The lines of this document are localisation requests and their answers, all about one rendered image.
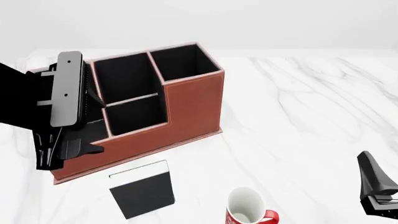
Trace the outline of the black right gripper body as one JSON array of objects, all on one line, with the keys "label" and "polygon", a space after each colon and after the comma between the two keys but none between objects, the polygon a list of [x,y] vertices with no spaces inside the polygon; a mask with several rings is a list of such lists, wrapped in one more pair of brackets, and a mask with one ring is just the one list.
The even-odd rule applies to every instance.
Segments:
[{"label": "black right gripper body", "polygon": [[361,205],[365,214],[372,216],[398,216],[398,198],[393,195],[361,194]]}]

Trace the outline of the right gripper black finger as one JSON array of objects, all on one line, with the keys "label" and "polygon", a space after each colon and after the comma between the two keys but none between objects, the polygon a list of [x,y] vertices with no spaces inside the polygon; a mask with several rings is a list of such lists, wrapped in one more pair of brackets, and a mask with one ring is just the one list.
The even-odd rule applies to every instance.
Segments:
[{"label": "right gripper black finger", "polygon": [[398,184],[386,175],[370,152],[361,152],[357,160],[361,175],[360,198],[398,193]]}]

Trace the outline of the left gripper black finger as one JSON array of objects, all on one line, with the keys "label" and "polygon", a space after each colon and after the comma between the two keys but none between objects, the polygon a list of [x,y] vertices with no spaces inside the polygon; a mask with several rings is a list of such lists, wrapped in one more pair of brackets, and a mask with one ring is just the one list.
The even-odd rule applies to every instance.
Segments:
[{"label": "left gripper black finger", "polygon": [[92,87],[88,87],[84,97],[83,117],[85,122],[94,122],[103,119],[102,109],[105,107],[105,103],[96,94],[95,90]]},{"label": "left gripper black finger", "polygon": [[70,160],[85,154],[98,154],[102,152],[104,152],[104,147],[102,146],[84,142],[82,139],[74,139],[62,142],[60,158],[61,160]]}]

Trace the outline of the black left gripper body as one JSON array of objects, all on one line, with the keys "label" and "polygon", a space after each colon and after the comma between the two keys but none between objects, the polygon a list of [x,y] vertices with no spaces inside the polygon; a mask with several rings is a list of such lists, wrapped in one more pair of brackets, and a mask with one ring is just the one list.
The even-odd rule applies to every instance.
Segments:
[{"label": "black left gripper body", "polygon": [[57,157],[55,145],[61,128],[50,125],[52,104],[38,105],[40,101],[51,100],[53,76],[45,76],[43,72],[27,72],[32,98],[32,132],[36,153],[36,169],[55,170],[63,167],[63,160]]}]

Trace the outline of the black and white book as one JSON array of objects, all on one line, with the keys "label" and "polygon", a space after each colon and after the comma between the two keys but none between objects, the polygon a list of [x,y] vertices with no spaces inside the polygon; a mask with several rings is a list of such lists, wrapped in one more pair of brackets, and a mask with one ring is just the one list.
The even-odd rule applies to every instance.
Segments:
[{"label": "black and white book", "polygon": [[113,173],[108,177],[109,191],[127,220],[175,203],[166,160]]}]

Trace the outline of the red-brown desk caddy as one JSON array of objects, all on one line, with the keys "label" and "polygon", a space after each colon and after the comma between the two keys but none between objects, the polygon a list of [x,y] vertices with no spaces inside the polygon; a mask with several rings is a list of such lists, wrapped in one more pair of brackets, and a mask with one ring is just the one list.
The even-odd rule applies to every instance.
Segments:
[{"label": "red-brown desk caddy", "polygon": [[55,184],[218,134],[224,70],[197,42],[88,61],[104,108],[90,108],[81,139],[104,149],[67,160]]}]

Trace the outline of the grey rounded plate on stalk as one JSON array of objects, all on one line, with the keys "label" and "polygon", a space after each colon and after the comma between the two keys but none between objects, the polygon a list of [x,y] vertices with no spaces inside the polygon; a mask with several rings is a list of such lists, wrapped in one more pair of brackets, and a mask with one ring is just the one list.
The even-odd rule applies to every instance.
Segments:
[{"label": "grey rounded plate on stalk", "polygon": [[83,57],[81,52],[61,52],[53,75],[50,125],[73,126],[81,119]]}]

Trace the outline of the red mug with white inside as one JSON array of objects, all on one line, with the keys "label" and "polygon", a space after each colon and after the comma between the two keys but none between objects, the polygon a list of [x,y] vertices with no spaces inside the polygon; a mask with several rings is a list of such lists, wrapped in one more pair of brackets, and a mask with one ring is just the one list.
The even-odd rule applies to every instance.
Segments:
[{"label": "red mug with white inside", "polygon": [[257,191],[239,187],[228,195],[225,224],[279,224],[279,214],[266,209]]}]

